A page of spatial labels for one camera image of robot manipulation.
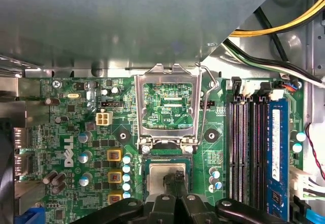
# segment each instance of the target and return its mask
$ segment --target white power connector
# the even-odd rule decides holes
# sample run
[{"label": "white power connector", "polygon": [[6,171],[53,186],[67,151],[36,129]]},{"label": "white power connector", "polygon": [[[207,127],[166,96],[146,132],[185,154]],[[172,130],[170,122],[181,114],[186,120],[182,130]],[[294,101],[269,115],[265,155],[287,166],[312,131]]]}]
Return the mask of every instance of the white power connector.
[{"label": "white power connector", "polygon": [[309,178],[313,175],[307,172],[304,172],[298,168],[289,167],[289,187],[290,194],[297,196],[301,200],[307,200],[308,198],[304,197],[304,188],[309,189]]}]

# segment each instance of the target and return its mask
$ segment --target metal panel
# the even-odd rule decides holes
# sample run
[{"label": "metal panel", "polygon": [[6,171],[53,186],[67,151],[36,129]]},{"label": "metal panel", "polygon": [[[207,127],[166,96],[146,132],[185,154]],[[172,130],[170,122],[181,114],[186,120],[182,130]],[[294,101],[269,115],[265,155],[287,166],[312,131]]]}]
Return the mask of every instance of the metal panel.
[{"label": "metal panel", "polygon": [[265,0],[0,0],[0,52],[47,68],[192,65]]}]

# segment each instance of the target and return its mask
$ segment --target black connector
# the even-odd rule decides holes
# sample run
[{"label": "black connector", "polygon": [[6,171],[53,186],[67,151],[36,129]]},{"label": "black connector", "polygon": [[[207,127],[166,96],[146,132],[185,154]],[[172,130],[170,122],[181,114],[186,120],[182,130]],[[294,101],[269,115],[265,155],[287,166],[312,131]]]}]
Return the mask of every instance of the black connector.
[{"label": "black connector", "polygon": [[[207,109],[210,109],[211,106],[215,106],[215,101],[208,101],[207,102]],[[200,108],[204,109],[204,101],[200,101]]]},{"label": "black connector", "polygon": [[270,82],[262,82],[257,92],[258,95],[268,95],[272,91],[271,83]]},{"label": "black connector", "polygon": [[233,87],[232,87],[233,94],[234,96],[238,96],[240,92],[240,87],[242,86],[242,80],[240,77],[232,77],[232,83],[233,83]]},{"label": "black connector", "polygon": [[102,107],[123,107],[123,101],[106,101],[101,102]]}]

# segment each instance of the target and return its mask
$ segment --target motherboard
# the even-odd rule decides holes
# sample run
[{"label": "motherboard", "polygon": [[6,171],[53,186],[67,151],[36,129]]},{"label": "motherboard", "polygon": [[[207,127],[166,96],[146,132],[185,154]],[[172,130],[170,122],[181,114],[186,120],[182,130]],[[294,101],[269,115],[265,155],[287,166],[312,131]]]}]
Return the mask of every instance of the motherboard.
[{"label": "motherboard", "polygon": [[[28,143],[16,149],[16,156],[28,161],[28,166],[19,169],[16,178],[21,182],[39,180],[46,184],[46,194],[39,201],[45,208],[46,223],[70,223],[124,198],[145,201],[149,195],[164,191],[161,178],[164,174],[176,171],[184,173],[190,193],[205,196],[211,205],[231,197],[263,208],[257,186],[249,186],[252,177],[259,179],[261,174],[257,172],[259,162],[252,165],[252,157],[257,156],[251,154],[245,158],[244,154],[248,154],[248,149],[256,153],[261,150],[254,149],[254,137],[258,135],[251,133],[260,133],[258,130],[266,125],[257,121],[259,116],[264,116],[266,123],[270,120],[270,107],[263,109],[260,103],[234,101],[236,91],[231,80],[216,78],[218,87],[211,91],[206,103],[204,95],[213,86],[208,76],[202,77],[199,92],[187,81],[145,83],[141,96],[146,113],[141,122],[134,78],[32,80],[39,82],[40,97],[22,99],[43,101],[50,117],[47,124],[15,129],[28,135]],[[261,83],[269,83],[273,88],[280,82],[256,81],[259,84],[256,91]],[[181,140],[171,142],[162,138],[152,143],[139,137],[141,126],[169,132],[192,128],[196,123],[192,116],[194,93],[200,95],[196,98],[200,101],[197,138],[188,139],[189,143],[186,141],[182,146]],[[288,121],[282,123],[288,124],[288,132],[300,132],[303,92],[285,91],[282,100],[288,105],[285,111]],[[301,150],[297,151],[296,141],[290,142],[289,133],[284,137],[288,138],[288,166],[301,169]],[[261,145],[267,147],[267,138]],[[232,158],[235,152],[237,160]],[[261,166],[266,167],[267,157],[265,154],[261,158]]]}]

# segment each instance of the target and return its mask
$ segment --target mounting hole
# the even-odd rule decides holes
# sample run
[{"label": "mounting hole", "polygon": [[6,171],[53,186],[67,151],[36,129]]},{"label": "mounting hole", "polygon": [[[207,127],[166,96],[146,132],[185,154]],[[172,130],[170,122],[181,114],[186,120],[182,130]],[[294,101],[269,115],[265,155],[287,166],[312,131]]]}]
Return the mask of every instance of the mounting hole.
[{"label": "mounting hole", "polygon": [[209,134],[209,139],[214,139],[215,135],[213,133]]}]

